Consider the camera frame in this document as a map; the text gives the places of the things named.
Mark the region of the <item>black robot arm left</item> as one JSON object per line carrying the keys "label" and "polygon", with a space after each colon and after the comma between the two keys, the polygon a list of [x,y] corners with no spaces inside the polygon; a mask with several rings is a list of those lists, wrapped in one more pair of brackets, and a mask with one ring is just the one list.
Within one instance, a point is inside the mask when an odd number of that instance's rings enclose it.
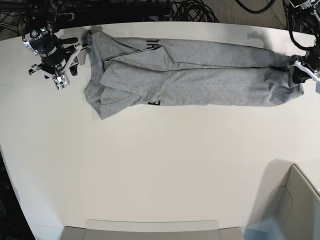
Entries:
{"label": "black robot arm left", "polygon": [[[294,58],[293,82],[302,84],[308,79],[320,81],[320,2],[318,0],[290,0],[288,5],[288,31],[292,43],[306,52]],[[311,32],[313,46],[303,46],[293,35],[294,24],[298,23]]]}

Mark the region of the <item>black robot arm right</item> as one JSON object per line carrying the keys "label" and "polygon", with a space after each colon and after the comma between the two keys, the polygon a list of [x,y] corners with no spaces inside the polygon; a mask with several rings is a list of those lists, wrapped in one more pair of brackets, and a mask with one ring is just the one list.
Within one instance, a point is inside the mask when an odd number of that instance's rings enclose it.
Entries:
{"label": "black robot arm right", "polygon": [[34,64],[28,74],[43,71],[44,77],[58,78],[70,70],[72,76],[78,74],[78,57],[72,56],[81,46],[77,37],[59,38],[59,20],[71,20],[62,13],[62,0],[32,0],[29,4],[25,27],[22,30],[24,46],[35,56],[41,58],[40,64]]}

